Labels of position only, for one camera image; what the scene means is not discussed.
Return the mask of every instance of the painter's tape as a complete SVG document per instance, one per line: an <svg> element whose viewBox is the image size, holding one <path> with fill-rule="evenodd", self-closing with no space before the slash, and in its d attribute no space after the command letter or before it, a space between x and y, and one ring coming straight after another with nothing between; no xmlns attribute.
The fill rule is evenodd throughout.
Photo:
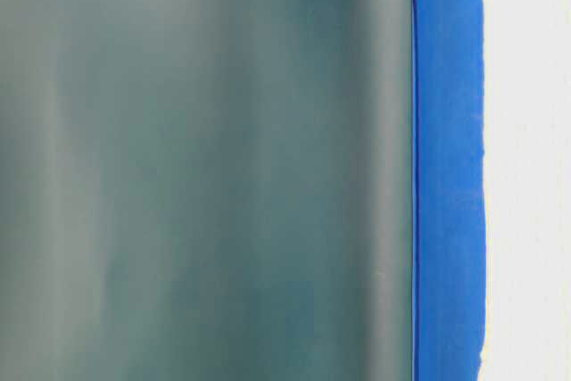
<svg viewBox="0 0 571 381"><path fill-rule="evenodd" d="M415 0L420 381L476 380L484 340L482 0Z"/></svg>

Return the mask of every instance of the gray-green plastic sheeting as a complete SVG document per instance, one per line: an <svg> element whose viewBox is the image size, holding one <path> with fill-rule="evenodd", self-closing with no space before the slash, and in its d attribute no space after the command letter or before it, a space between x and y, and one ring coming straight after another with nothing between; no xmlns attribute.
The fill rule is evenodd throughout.
<svg viewBox="0 0 571 381"><path fill-rule="evenodd" d="M410 0L0 0L0 379L409 380Z"/></svg>

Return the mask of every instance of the blue tape strip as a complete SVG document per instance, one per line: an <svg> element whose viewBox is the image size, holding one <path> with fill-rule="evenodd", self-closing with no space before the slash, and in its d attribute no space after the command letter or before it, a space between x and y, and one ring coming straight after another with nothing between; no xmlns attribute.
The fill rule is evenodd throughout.
<svg viewBox="0 0 571 381"><path fill-rule="evenodd" d="M484 340L482 0L413 0L415 379L476 380Z"/></svg>

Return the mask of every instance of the blue painter's tape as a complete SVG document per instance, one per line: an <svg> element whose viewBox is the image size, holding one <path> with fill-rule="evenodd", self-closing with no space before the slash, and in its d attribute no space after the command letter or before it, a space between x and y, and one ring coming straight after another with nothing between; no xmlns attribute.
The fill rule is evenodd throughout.
<svg viewBox="0 0 571 381"><path fill-rule="evenodd" d="M482 0L414 0L415 379L476 380L484 340Z"/></svg>

